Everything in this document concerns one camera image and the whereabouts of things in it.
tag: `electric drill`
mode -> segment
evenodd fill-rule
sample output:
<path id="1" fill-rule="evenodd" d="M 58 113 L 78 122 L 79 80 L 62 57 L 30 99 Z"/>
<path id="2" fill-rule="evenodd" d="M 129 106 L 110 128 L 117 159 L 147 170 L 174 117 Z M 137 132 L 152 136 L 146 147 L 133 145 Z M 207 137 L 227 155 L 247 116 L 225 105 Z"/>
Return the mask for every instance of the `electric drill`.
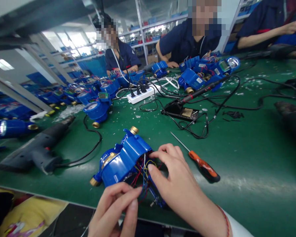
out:
<path id="1" fill-rule="evenodd" d="M 62 158 L 53 157 L 50 149 L 61 140 L 75 118 L 70 116 L 36 135 L 1 161 L 0 170 L 24 172 L 35 164 L 45 174 L 52 174 Z"/>
<path id="2" fill-rule="evenodd" d="M 296 105 L 284 101 L 276 102 L 274 105 L 283 116 L 285 127 L 296 137 Z"/>

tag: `orange screwdriver handle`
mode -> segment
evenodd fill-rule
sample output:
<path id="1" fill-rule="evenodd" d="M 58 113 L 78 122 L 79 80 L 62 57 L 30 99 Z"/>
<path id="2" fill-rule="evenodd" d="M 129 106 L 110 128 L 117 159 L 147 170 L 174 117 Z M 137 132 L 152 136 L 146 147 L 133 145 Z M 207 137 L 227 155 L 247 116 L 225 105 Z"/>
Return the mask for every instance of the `orange screwdriver handle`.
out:
<path id="1" fill-rule="evenodd" d="M 216 173 L 216 171 L 207 162 L 203 161 L 194 151 L 190 151 L 188 154 L 196 161 L 201 171 L 210 181 L 218 182 L 220 180 L 220 176 Z"/>

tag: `plug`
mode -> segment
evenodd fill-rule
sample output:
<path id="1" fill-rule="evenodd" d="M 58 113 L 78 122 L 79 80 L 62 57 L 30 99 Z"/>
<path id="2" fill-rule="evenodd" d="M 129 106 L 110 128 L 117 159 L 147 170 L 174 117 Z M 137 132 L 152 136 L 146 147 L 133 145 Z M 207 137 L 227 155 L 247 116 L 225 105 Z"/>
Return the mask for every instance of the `plug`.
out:
<path id="1" fill-rule="evenodd" d="M 140 95 L 141 94 L 141 92 L 140 92 L 140 90 L 139 90 L 139 86 L 138 86 L 139 84 L 137 84 L 137 95 Z"/>
<path id="2" fill-rule="evenodd" d="M 131 89 L 131 95 L 132 95 L 132 98 L 134 98 L 136 96 L 132 89 Z"/>
<path id="3" fill-rule="evenodd" d="M 145 86 L 141 86 L 141 92 L 143 92 L 143 93 L 147 92 Z"/>

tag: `red string bracelet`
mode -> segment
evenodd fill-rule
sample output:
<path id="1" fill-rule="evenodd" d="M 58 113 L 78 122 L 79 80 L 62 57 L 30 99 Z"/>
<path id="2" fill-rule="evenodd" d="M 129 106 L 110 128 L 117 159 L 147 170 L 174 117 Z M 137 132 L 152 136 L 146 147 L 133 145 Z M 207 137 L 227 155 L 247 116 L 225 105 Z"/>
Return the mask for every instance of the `red string bracelet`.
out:
<path id="1" fill-rule="evenodd" d="M 223 209 L 220 208 L 220 206 L 216 205 L 219 210 L 221 211 L 221 213 L 223 214 L 225 220 L 226 220 L 226 224 L 227 224 L 227 237 L 229 237 L 229 224 L 228 224 L 228 219 L 227 219 L 227 216 L 226 214 L 224 213 Z"/>

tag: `power strip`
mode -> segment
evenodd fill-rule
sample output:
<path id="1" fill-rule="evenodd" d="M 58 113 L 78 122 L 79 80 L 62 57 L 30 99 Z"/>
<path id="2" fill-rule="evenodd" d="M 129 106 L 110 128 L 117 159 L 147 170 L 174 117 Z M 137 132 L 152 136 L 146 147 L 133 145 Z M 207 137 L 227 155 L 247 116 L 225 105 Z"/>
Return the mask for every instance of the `power strip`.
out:
<path id="1" fill-rule="evenodd" d="M 144 99 L 146 99 L 146 98 L 148 98 L 149 96 L 152 96 L 152 95 L 154 95 L 155 93 L 158 93 L 158 90 L 159 91 L 161 91 L 160 89 L 161 89 L 161 86 L 158 86 L 158 85 L 152 85 L 152 86 L 150 86 L 148 89 L 147 89 L 147 91 L 146 92 L 141 92 L 141 94 L 140 95 L 137 95 L 137 91 L 134 91 L 134 94 L 135 94 L 135 97 L 132 97 L 132 95 L 131 94 L 128 94 L 127 95 L 127 99 L 128 99 L 128 102 L 129 103 L 132 103 L 132 104 L 136 104 L 136 103 L 138 103 L 138 102 L 140 102 L 140 101 L 142 101 L 142 100 L 144 100 Z"/>

